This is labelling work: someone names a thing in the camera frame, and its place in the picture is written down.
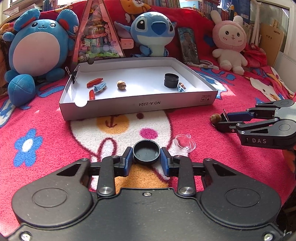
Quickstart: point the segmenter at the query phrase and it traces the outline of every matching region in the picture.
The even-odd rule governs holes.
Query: blue plush toy
[[[136,57],[167,57],[168,50],[165,46],[173,40],[177,25],[159,12],[143,13],[133,21],[131,26],[117,22],[114,24],[120,37],[132,38],[140,44],[142,54],[135,55]]]
[[[21,106],[35,96],[34,79],[54,82],[65,76],[60,67],[65,62],[68,51],[72,51],[74,36],[78,29],[77,15],[62,10],[57,20],[40,19],[38,9],[30,9],[14,23],[13,33],[5,33],[4,41],[12,41],[9,48],[11,70],[5,74],[8,95],[15,106]]]

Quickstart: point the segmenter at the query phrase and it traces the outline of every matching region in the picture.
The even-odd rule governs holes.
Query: box tray
[[[152,110],[164,110],[212,104],[217,90],[204,78],[175,58],[145,57],[81,63],[76,68],[76,81],[68,80],[59,105],[64,120],[78,120],[107,115],[119,115]],[[179,76],[186,91],[164,86],[166,73]],[[89,100],[86,84],[103,78],[107,87]],[[126,89],[117,88],[117,82],[126,83]]]

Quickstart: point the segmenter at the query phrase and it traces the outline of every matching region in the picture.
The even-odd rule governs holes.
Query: phone screen
[[[183,62],[199,64],[197,46],[191,28],[178,28],[179,40],[182,49]]]

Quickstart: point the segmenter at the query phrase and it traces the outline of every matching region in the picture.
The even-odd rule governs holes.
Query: clear plastic dome
[[[175,145],[181,151],[189,153],[196,148],[195,141],[191,139],[191,135],[179,134],[175,137]]]

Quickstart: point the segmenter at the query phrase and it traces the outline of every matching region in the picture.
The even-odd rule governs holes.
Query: pink bunny plush toy
[[[218,11],[211,11],[213,40],[218,49],[213,51],[213,57],[218,58],[220,68],[243,75],[242,66],[247,66],[248,61],[240,52],[246,47],[247,36],[242,28],[243,18],[235,16],[233,21],[222,21]]]

